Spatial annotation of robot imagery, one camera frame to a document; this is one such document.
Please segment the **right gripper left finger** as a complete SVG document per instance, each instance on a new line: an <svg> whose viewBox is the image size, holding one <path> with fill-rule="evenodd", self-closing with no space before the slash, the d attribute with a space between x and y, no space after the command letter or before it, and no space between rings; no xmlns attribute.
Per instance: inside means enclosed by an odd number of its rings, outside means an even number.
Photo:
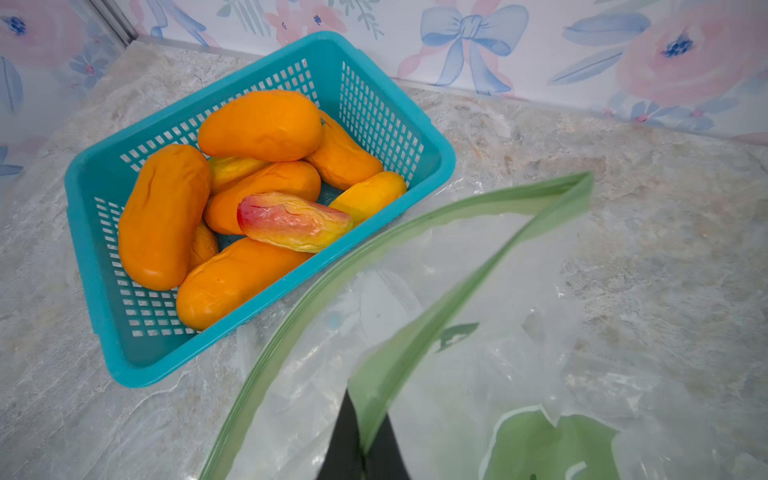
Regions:
<svg viewBox="0 0 768 480"><path fill-rule="evenodd" d="M346 391L325 460L316 479L360 480L363 476L364 457L360 445L358 420L349 392Z"/></svg>

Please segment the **clear zip-top bag green print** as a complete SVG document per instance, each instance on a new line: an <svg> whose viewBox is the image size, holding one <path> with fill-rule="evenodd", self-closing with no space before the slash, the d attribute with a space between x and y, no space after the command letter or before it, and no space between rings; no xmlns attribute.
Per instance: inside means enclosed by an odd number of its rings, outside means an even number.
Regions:
<svg viewBox="0 0 768 480"><path fill-rule="evenodd" d="M681 383L580 353L561 268L590 173L475 195L328 269L269 340L206 479L316 479L345 392L411 479L763 479Z"/></svg>

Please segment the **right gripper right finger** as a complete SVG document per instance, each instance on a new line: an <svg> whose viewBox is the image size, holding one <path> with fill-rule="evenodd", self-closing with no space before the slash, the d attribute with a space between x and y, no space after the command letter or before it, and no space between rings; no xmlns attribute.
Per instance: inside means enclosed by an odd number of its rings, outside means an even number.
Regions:
<svg viewBox="0 0 768 480"><path fill-rule="evenodd" d="M364 458L367 480L410 480L390 418L385 417Z"/></svg>

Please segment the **red yellow mango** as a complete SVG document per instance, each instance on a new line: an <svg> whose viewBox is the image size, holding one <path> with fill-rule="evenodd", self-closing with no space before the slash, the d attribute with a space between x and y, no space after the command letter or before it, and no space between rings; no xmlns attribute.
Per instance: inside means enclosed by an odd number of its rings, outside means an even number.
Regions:
<svg viewBox="0 0 768 480"><path fill-rule="evenodd" d="M280 192L252 194L237 207L248 238L305 253L318 253L354 227L347 213Z"/></svg>

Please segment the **large orange mango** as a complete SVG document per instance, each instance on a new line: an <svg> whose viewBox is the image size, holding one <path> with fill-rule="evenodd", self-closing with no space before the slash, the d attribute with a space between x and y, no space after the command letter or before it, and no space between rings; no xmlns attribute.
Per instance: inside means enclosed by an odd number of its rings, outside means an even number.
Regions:
<svg viewBox="0 0 768 480"><path fill-rule="evenodd" d="M158 291L182 283L210 184L208 162L193 146L167 145L145 162L118 225L120 261L133 281Z"/></svg>

